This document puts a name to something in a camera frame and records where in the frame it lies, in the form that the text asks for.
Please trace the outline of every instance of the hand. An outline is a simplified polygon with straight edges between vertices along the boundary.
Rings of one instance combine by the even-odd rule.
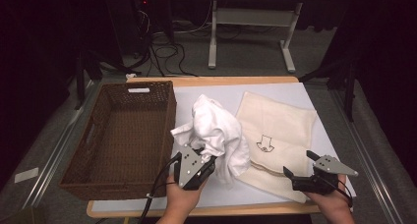
[[[207,181],[203,182],[197,191],[184,191],[174,182],[174,176],[166,180],[166,196],[168,202],[165,212],[157,221],[159,224],[184,223],[190,212],[196,207],[200,200],[200,194]]]
[[[338,179],[343,184],[346,183],[345,175],[338,175]],[[344,191],[344,186],[339,183],[338,187]],[[339,193],[334,191],[328,195],[322,196],[315,193],[304,193],[312,201],[314,201],[318,206],[322,214],[328,220],[328,223],[333,224],[347,224],[355,223],[353,220],[352,214],[350,213],[350,208],[348,205],[347,198]]]

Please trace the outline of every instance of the gray carpet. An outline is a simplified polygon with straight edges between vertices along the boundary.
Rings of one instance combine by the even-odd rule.
[[[177,43],[185,48],[185,59],[181,63],[183,71],[198,76],[287,76],[283,58],[278,50],[278,35],[283,35],[282,29],[265,31],[265,28],[247,27],[235,38],[237,32],[233,29],[220,29],[218,40],[217,69],[208,69],[209,38],[204,36],[207,31],[176,34]],[[297,72],[294,76],[301,77],[317,69],[328,48],[333,31],[314,32],[312,29],[297,30],[290,45],[290,50]],[[155,43],[163,43],[158,38]],[[162,48],[156,51],[158,55],[167,56],[172,49]],[[159,59],[161,70],[180,73],[179,62],[181,54],[168,60]],[[126,56],[126,62],[134,60]],[[158,76],[158,70],[151,62],[147,62],[138,70],[150,76]],[[67,139],[64,155],[56,161],[52,169],[53,176],[45,184],[41,199],[34,202],[42,208],[46,223],[95,223],[97,220],[86,214],[87,203],[58,188],[64,170],[75,150],[86,118],[91,108],[96,87],[102,83],[122,83],[125,77],[119,73],[104,72],[101,83],[89,87],[91,96],[85,102],[84,112],[76,112],[77,104],[75,83],[70,85],[71,96],[50,117],[47,125],[33,143],[25,159],[16,169],[15,174],[38,167],[39,171],[48,163],[54,149]],[[400,161],[390,148],[387,139],[379,127],[378,120],[367,104],[360,85],[355,88],[353,124],[346,122],[340,111],[339,97],[343,92],[328,90],[326,80],[313,80],[305,84],[306,89],[318,110],[328,136],[341,161],[359,171],[360,176],[352,178],[351,182],[357,197],[354,200],[354,216],[357,223],[416,223],[415,206],[417,193]],[[72,130],[69,123],[78,119]],[[0,194],[0,220],[19,210],[25,205],[31,189],[36,185],[36,178],[14,184],[11,178]],[[313,223],[326,223],[323,216],[311,215]],[[256,217],[254,222],[271,223],[266,217]],[[123,219],[105,220],[103,223],[123,223]]]

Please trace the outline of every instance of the brown woven basket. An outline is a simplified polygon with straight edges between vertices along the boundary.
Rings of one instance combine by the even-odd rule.
[[[171,156],[176,105],[172,82],[104,84],[59,186],[82,200],[146,197]]]

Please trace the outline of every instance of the beige cloth bag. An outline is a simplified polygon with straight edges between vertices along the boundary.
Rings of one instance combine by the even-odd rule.
[[[311,147],[317,112],[279,103],[245,92],[236,118],[249,145],[251,167],[237,177],[266,192],[305,202],[283,175],[285,166],[296,176],[307,176],[306,150]]]

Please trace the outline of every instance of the white towel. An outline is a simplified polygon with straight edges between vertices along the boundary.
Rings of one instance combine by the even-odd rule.
[[[264,191],[299,202],[306,200],[292,191],[283,166],[296,176],[307,176],[306,150],[311,147],[317,112],[276,102],[245,92],[236,118],[249,144],[251,168],[239,180]]]
[[[215,173],[230,188],[233,177],[250,166],[249,147],[237,119],[219,102],[201,95],[193,105],[193,121],[171,131],[179,145],[204,147],[202,155],[217,156]]]

